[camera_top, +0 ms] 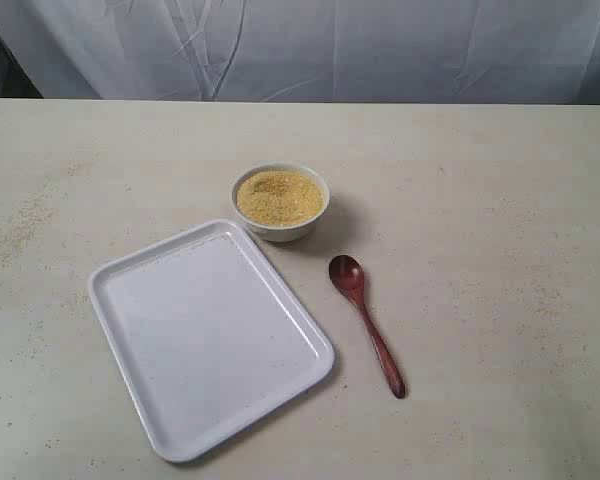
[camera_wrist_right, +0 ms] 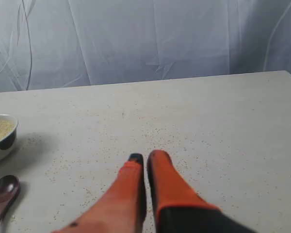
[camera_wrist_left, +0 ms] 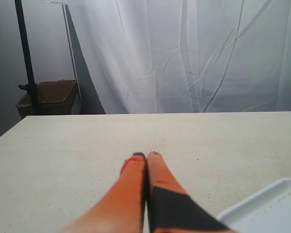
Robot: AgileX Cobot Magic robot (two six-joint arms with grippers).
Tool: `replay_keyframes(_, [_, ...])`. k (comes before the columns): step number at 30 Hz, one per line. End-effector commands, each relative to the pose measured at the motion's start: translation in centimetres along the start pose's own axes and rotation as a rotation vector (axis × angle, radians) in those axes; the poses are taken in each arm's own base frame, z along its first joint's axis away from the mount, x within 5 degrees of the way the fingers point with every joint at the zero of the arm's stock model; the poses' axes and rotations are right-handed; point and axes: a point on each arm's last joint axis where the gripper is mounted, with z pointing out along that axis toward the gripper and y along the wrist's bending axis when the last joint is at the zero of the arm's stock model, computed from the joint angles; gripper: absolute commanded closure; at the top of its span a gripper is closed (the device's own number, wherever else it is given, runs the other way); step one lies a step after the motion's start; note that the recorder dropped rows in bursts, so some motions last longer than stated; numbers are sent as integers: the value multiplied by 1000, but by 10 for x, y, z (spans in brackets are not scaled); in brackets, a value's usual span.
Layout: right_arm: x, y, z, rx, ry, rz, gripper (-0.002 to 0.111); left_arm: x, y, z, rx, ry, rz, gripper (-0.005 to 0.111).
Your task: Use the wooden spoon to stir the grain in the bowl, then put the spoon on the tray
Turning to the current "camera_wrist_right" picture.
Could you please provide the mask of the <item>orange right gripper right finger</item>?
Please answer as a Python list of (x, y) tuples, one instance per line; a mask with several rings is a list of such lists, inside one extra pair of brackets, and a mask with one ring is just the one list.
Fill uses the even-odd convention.
[(202, 199), (181, 177), (169, 154), (154, 150), (147, 160), (153, 215), (158, 233), (251, 233)]

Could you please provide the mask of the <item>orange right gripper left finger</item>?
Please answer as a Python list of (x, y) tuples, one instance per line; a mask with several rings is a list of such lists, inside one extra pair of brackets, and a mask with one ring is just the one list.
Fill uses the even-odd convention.
[(146, 217), (144, 160), (129, 156), (102, 197), (58, 233), (141, 233)]

